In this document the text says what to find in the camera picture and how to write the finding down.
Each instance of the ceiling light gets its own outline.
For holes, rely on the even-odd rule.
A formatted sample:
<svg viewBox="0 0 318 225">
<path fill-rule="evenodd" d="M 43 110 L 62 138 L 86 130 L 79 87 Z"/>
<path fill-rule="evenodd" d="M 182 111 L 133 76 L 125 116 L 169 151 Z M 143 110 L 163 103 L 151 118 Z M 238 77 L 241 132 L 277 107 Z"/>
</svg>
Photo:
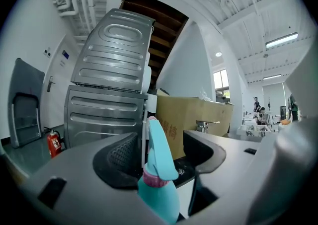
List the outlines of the ceiling light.
<svg viewBox="0 0 318 225">
<path fill-rule="evenodd" d="M 281 76 L 281 74 L 278 74 L 278 75 L 275 75 L 275 76 L 267 76 L 267 77 L 263 77 L 263 80 L 274 78 L 274 77 L 279 77 L 279 76 Z"/>
<path fill-rule="evenodd" d="M 284 37 L 278 38 L 276 40 L 272 40 L 270 42 L 266 42 L 266 48 L 271 48 L 271 47 L 277 46 L 279 44 L 282 44 L 284 42 L 297 39 L 297 37 L 298 37 L 298 33 L 294 32 L 292 34 L 289 34 L 289 35 L 286 35 Z"/>
</svg>

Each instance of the window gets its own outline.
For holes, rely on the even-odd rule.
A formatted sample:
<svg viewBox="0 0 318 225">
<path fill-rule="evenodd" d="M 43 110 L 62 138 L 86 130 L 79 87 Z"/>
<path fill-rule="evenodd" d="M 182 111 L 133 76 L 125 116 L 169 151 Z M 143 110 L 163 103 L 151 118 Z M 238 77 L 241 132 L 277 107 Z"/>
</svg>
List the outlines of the window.
<svg viewBox="0 0 318 225">
<path fill-rule="evenodd" d="M 213 73 L 214 77 L 214 87 L 215 90 L 217 89 L 226 89 L 228 90 L 229 88 L 229 80 L 228 80 L 228 73 L 227 70 L 222 70 L 219 72 Z"/>
</svg>

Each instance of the red fire extinguisher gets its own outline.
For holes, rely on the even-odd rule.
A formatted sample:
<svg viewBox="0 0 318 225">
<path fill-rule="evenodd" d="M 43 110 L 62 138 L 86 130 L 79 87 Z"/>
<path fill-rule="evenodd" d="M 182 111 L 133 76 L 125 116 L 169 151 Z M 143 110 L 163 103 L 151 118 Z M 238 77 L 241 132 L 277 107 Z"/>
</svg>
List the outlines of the red fire extinguisher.
<svg viewBox="0 0 318 225">
<path fill-rule="evenodd" d="M 60 134 L 58 132 L 51 130 L 46 137 L 46 141 L 48 143 L 51 158 L 54 158 L 62 151 Z"/>
</svg>

